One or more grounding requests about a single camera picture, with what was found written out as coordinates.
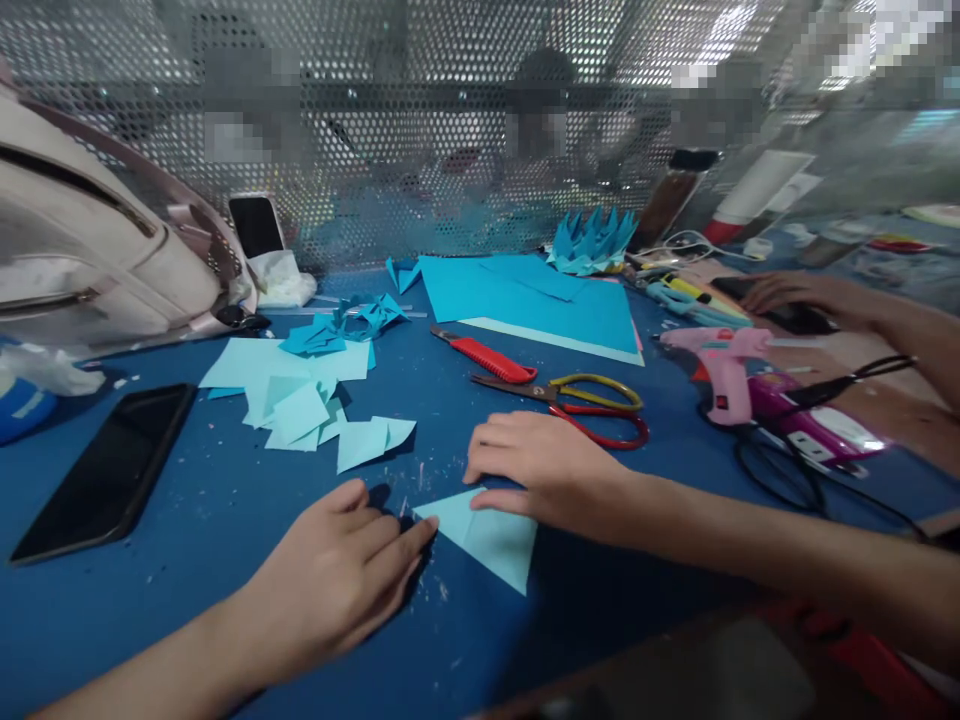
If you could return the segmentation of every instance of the hand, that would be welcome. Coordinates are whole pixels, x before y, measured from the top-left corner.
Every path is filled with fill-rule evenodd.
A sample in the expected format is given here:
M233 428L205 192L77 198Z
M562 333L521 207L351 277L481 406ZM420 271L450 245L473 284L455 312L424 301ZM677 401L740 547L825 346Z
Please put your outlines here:
M607 543L631 546L643 495L669 481L632 472L573 425L534 412L494 413L473 431L463 481L502 475L527 490L487 490L470 503L526 515Z
M775 272L749 276L756 284L743 298L744 310L762 315L791 302L805 302L834 316L851 329L872 329L895 305L890 295L829 275Z
M400 607L439 520L428 518L401 535L396 518L368 501L356 479L308 507L225 601L232 654L248 659L251 691L347 653Z

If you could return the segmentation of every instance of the pink glue gun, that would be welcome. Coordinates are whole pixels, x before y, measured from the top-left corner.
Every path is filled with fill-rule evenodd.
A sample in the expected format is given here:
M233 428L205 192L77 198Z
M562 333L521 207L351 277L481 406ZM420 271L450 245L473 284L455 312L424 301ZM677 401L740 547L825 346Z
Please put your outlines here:
M700 359L693 380L713 385L713 409L707 417L717 425L743 425L752 419L743 361L765 358L772 339L773 333L760 328L680 328L660 335L660 342L689 350Z

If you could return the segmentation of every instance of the yellow scissors handle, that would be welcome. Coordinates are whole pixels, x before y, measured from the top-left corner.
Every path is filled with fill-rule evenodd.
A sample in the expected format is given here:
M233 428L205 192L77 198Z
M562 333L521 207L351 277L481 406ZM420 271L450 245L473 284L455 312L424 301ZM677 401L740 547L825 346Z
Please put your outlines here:
M576 382L595 382L600 385L606 385L608 388L616 390L618 393L623 395L627 400L630 401L630 404L627 403L618 403L613 400L607 400L602 398L599 395L594 395L591 392L586 392L585 390L577 390L577 388L569 387ZM585 400L586 402L596 403L597 405L602 405L603 407L611 408L612 410L622 410L624 412L637 412L643 408L643 400L640 399L640 396L637 395L633 390L628 388L623 383L619 383L616 380L611 380L608 377L603 377L602 375L592 375L590 373L577 373L575 375L567 375L566 377L557 378L556 380L551 380L550 384L557 388L557 392L561 395L570 395L579 400Z

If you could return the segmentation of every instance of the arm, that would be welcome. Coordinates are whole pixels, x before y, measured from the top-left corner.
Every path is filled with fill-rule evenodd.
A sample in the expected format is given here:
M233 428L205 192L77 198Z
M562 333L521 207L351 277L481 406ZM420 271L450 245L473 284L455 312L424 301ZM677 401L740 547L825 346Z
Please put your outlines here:
M960 414L960 318L907 298L872 290L829 275L782 272L755 275L743 299L745 310L762 315L791 302L825 310L848 329L875 332L897 352L917 358L917 370L955 414Z
M570 424L491 415L470 444L464 482L507 476L475 510L534 517L598 542L655 553L811 597L960 677L960 557L632 472Z
M44 720L217 718L363 642L400 607L430 518L400 534L351 480L307 508L224 602L72 695Z

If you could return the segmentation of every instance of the smartphone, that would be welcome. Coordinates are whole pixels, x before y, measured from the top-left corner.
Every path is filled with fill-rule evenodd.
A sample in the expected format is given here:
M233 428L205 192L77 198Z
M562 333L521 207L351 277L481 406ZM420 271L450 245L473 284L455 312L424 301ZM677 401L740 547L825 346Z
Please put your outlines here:
M233 195L227 203L237 226L240 246L248 258L283 250L283 231L273 198L267 193Z
M755 282L740 277L725 277L714 278L710 284L732 300L742 300ZM833 320L807 303L787 303L761 317L794 335L829 335L840 330Z
M124 397L33 521L10 564L48 560L129 535L196 394L194 385L172 385Z

